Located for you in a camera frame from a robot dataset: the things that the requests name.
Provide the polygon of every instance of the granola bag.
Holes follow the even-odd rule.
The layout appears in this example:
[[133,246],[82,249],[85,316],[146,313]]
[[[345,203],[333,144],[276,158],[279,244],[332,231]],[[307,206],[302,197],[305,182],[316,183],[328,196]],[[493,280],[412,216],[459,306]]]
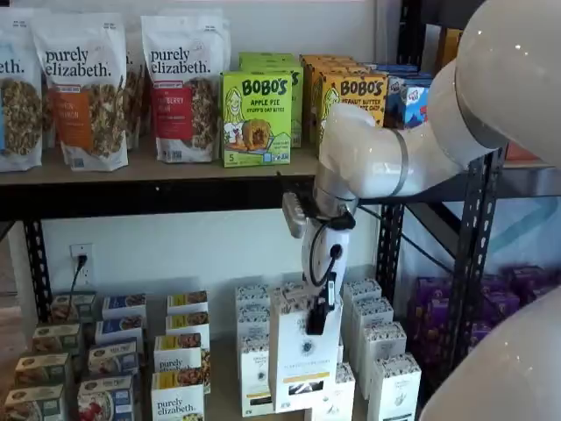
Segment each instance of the granola bag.
[[152,79],[158,160],[212,161],[218,138],[218,83],[229,36],[218,15],[143,16]]
[[75,171],[127,165],[120,15],[46,14],[32,21],[32,32],[65,162]]
[[30,29],[34,13],[0,12],[0,172],[41,165],[41,67]]

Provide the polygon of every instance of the black cable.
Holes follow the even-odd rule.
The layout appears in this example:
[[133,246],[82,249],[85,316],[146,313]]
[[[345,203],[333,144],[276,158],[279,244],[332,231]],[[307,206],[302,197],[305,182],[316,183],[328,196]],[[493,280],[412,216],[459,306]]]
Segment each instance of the black cable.
[[72,297],[74,295],[74,288],[76,286],[76,280],[78,279],[78,275],[86,266],[86,262],[88,261],[88,256],[86,254],[80,254],[78,256],[78,266],[76,267],[76,273],[74,274],[74,279],[72,281],[72,287],[70,287],[70,297],[68,299],[68,311],[67,311],[67,321],[70,317],[70,313],[72,312]]
[[[384,221],[384,219],[382,219],[382,217],[380,215],[378,215],[376,212],[374,212],[373,210],[369,210],[368,208],[365,208],[363,205],[359,205],[359,209],[363,210],[364,212],[368,213],[369,215],[372,215],[373,217],[375,217],[376,219],[378,219],[382,224],[387,225],[387,222]],[[424,250],[422,250],[412,239],[410,239],[407,235],[405,235],[403,232],[401,233],[401,237],[407,241],[411,246],[413,246],[414,249],[416,249],[417,252],[419,252],[420,254],[422,254],[424,257],[426,257],[427,259],[429,259],[430,261],[432,261],[435,265],[437,265],[439,268],[441,268],[443,271],[445,271],[446,273],[453,275],[454,271],[450,268],[448,268],[446,265],[444,265],[440,260],[435,259],[434,257],[432,257],[430,254],[428,254],[427,252],[425,252]]]

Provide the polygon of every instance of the bobo's box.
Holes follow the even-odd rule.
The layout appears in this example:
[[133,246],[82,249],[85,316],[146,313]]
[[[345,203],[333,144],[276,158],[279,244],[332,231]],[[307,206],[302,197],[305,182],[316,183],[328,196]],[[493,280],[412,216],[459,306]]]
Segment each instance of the bobo's box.
[[86,380],[78,389],[80,419],[134,421],[131,375]]
[[152,375],[153,421],[203,421],[202,370],[188,368]]
[[226,73],[222,95],[224,166],[290,163],[291,74]]
[[285,294],[271,299],[269,387],[275,412],[311,408],[335,384],[341,303],[328,313],[323,335],[309,336],[314,299]]

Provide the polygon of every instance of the white tea box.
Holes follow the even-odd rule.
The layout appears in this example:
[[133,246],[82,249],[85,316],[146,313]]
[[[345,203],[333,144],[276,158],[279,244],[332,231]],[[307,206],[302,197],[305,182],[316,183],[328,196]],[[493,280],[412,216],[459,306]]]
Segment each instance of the white tea box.
[[274,413],[269,390],[269,336],[240,339],[242,417]]
[[167,297],[167,315],[209,311],[207,291],[189,292]]
[[304,411],[304,421],[352,421],[354,385],[351,366],[337,364],[335,387],[317,406]]
[[275,412],[317,405],[335,384],[341,303],[327,314],[323,335],[306,325],[316,297],[283,293],[271,297],[269,388]]
[[360,341],[362,354],[357,373],[362,396],[368,399],[373,363],[377,359],[386,360],[405,353],[407,335],[399,322],[367,325],[362,330]]
[[410,353],[376,360],[367,421],[415,421],[420,383],[421,369]]
[[382,288],[373,278],[350,281],[343,284],[343,319],[341,334],[343,342],[349,351],[354,347],[352,343],[352,307],[353,303],[363,298],[381,298]]
[[177,336],[190,333],[201,335],[201,367],[204,377],[204,393],[210,393],[209,313],[201,311],[166,317],[166,335]]
[[137,351],[144,354],[142,317],[112,318],[96,323],[96,343],[107,345],[123,339],[135,338]]
[[67,421],[65,390],[62,384],[14,388],[4,403],[7,421]]
[[146,294],[106,296],[103,299],[103,320],[134,316],[141,316],[142,325],[146,327]]
[[200,368],[152,375],[153,421],[203,421],[204,386]]
[[157,336],[154,344],[154,371],[178,371],[201,366],[201,334]]
[[389,323],[394,321],[394,309],[385,298],[363,298],[356,301],[352,312],[352,344],[349,352],[349,362],[355,373],[359,371],[360,355],[360,333],[366,324]]
[[131,375],[85,380],[78,389],[80,419],[134,421],[134,389]]

